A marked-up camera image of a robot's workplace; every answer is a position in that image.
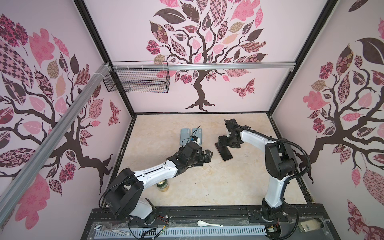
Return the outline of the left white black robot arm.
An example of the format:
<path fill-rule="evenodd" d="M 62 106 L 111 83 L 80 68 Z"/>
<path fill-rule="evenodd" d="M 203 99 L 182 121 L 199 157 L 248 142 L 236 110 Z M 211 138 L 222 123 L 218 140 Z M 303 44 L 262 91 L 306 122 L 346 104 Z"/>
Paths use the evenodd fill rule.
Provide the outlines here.
<path fill-rule="evenodd" d="M 149 225 L 158 213 L 151 201 L 141 200 L 143 191 L 161 181 L 175 178 L 190 168 L 210 163 L 212 156 L 212 151 L 204 151 L 197 143 L 189 142 L 162 164 L 141 171 L 132 171 L 130 168 L 122 170 L 108 186 L 103 199 L 116 220 L 132 216 Z"/>

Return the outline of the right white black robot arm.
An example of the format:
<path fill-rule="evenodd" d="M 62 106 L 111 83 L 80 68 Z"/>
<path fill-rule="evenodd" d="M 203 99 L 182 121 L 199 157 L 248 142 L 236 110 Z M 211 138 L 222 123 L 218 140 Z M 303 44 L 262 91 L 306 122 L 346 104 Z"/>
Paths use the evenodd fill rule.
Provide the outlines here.
<path fill-rule="evenodd" d="M 285 180 L 294 175 L 297 161 L 291 144 L 287 140 L 277 140 L 239 125 L 235 119 L 225 120 L 227 134 L 219 136 L 215 146 L 223 161 L 233 158 L 229 148 L 239 149 L 248 143 L 263 151 L 265 167 L 270 175 L 266 196 L 262 201 L 261 215 L 267 222 L 272 222 L 282 213 L 283 197 L 287 187 Z"/>

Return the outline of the white phone case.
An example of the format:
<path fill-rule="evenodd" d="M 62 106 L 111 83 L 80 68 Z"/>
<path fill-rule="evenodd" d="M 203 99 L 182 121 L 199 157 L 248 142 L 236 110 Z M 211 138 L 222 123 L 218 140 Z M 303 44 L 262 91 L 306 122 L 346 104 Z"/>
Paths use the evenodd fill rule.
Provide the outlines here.
<path fill-rule="evenodd" d="M 201 128 L 193 128 L 194 139 L 196 139 L 196 143 L 201 146 L 203 143 L 203 130 Z"/>

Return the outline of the light blue phone case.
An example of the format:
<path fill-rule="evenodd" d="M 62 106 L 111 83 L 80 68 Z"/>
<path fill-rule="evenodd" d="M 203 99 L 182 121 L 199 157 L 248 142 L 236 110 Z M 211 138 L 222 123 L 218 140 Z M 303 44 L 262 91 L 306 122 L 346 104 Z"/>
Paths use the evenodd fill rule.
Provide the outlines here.
<path fill-rule="evenodd" d="M 191 137 L 191 130 L 190 129 L 181 129 L 181 134 L 180 134 L 180 145 L 184 147 L 188 140 Z"/>

